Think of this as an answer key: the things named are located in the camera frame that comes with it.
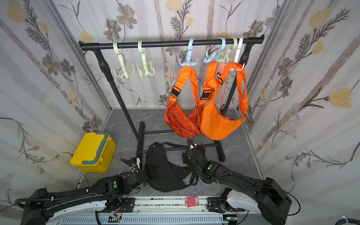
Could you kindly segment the black crescent bag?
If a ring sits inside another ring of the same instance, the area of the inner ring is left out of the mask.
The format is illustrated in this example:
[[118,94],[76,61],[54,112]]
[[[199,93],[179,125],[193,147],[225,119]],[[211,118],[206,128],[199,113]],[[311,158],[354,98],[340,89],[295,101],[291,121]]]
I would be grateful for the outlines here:
[[168,161],[164,145],[181,147],[170,142],[155,142],[149,146],[146,153],[145,170],[150,172],[152,179],[148,184],[160,192],[171,192],[195,186],[199,177],[193,166],[181,167]]

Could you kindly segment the bright orange crescent bag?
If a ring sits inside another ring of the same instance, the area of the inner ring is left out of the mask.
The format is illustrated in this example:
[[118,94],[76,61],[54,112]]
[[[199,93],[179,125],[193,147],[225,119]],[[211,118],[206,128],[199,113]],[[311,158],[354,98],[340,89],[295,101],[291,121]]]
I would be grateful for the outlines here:
[[[220,88],[230,70],[234,68],[237,71],[236,85],[238,88],[239,106],[242,113],[242,119],[227,118],[220,114],[218,107],[215,104],[215,98],[218,95]],[[246,119],[248,112],[248,92],[247,88],[243,88],[242,85],[246,84],[246,71],[242,69],[242,65],[236,62],[230,62],[226,65],[224,72],[221,76],[217,76],[217,87],[215,88],[212,97],[210,97],[204,105],[204,109],[201,115],[200,129],[202,133],[211,140],[222,140],[235,131]]]

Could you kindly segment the dark orange waist bag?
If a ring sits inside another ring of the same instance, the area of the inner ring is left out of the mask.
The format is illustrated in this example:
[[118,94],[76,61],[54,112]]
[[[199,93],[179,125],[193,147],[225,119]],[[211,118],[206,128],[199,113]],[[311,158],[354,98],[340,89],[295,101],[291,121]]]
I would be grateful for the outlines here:
[[[195,100],[194,110],[187,115],[177,103],[186,81],[189,80]],[[180,137],[190,138],[201,135],[201,119],[198,103],[197,75],[191,66],[184,66],[178,76],[176,84],[172,87],[169,101],[164,115],[164,121]]]
[[217,84],[218,84],[218,80],[216,77],[217,70],[218,70],[218,62],[211,61],[207,68],[207,74],[206,74],[206,79],[205,79],[205,83],[204,83],[204,87],[203,87],[203,92],[200,97],[200,100],[198,101],[198,112],[199,112],[200,116],[202,115],[205,102],[210,97],[212,97],[212,94],[213,94],[215,88],[217,87]]

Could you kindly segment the pink crescent bag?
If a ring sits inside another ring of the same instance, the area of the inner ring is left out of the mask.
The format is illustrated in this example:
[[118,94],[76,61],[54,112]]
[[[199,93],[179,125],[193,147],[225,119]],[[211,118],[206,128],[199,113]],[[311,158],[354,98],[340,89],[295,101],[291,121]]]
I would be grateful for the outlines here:
[[[219,68],[219,73],[222,75],[223,72],[224,72],[224,69],[226,67],[226,63],[225,62],[222,62],[220,64],[220,68]],[[226,89],[227,89],[227,80],[228,80],[228,77],[226,77],[225,81],[223,82],[222,84],[222,88],[223,88],[223,92],[222,92],[222,95],[221,95],[221,101],[220,101],[220,108],[223,108],[224,107],[224,98],[225,98],[225,93],[226,93]]]

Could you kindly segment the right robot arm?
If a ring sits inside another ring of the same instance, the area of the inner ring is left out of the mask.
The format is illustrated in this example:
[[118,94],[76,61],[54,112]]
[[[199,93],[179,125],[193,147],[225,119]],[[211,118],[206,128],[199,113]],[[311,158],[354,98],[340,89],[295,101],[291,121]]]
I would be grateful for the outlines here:
[[252,198],[258,204],[261,215],[272,225],[284,225],[292,205],[290,193],[283,190],[272,178],[265,180],[250,178],[209,161],[202,152],[203,144],[187,138],[186,164],[204,183],[219,182]]

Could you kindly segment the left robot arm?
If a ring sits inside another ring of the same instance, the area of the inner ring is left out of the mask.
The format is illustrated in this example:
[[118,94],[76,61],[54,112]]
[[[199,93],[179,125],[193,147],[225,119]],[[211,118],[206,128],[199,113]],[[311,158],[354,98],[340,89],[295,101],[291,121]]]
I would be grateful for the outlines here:
[[148,167],[138,172],[102,178],[91,186],[62,192],[36,190],[29,198],[20,198],[14,204],[23,209],[22,225],[45,225],[56,213],[69,213],[84,207],[86,211],[113,212],[124,206],[124,196],[130,195],[155,177]]

